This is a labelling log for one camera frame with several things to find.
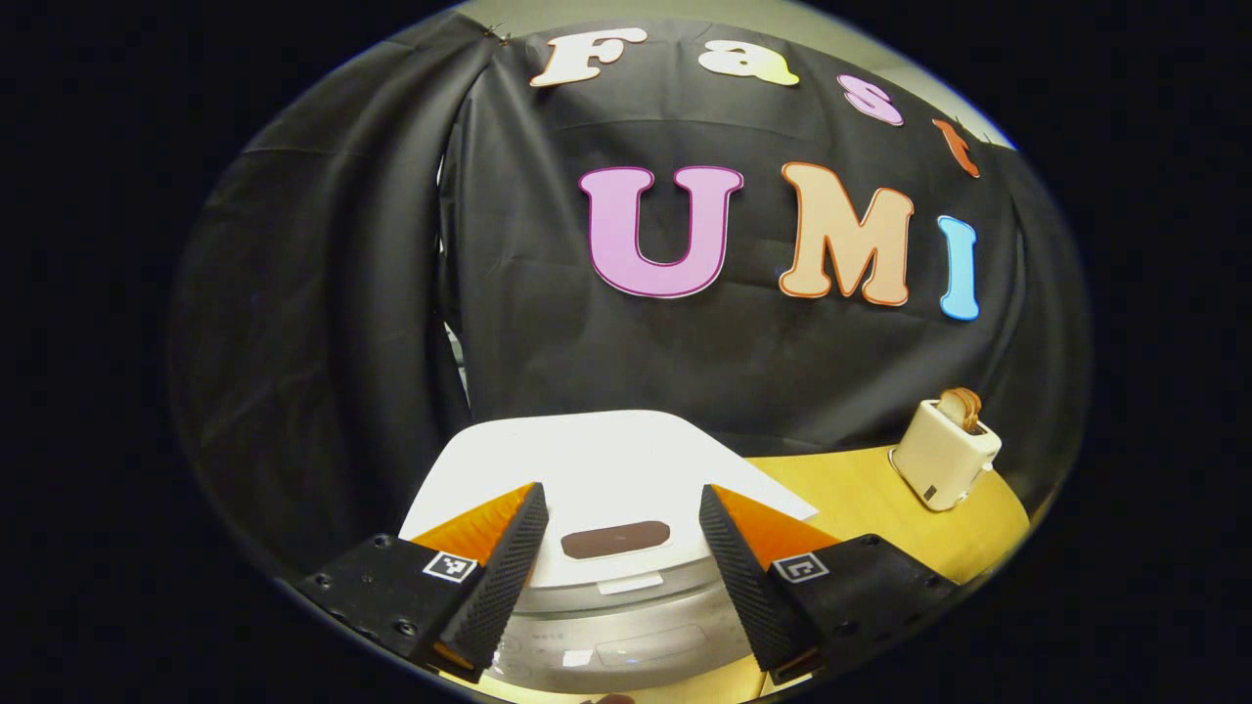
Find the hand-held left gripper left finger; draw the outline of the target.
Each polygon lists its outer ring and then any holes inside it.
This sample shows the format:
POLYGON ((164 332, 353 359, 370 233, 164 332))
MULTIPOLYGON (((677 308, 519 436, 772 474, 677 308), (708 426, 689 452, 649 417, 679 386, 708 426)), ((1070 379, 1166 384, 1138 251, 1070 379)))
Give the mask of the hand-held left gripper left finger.
POLYGON ((378 534, 295 582, 332 619, 429 670, 480 681, 538 556, 545 485, 522 485, 411 539, 378 534))

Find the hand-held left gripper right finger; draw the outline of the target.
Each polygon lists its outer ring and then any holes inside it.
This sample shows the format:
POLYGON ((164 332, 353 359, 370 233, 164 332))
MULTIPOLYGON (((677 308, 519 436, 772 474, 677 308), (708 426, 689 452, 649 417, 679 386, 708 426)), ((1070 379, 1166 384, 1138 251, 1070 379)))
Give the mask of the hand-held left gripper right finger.
POLYGON ((761 671, 840 676, 952 604, 958 584, 876 534, 841 540, 707 484, 700 527, 761 671))

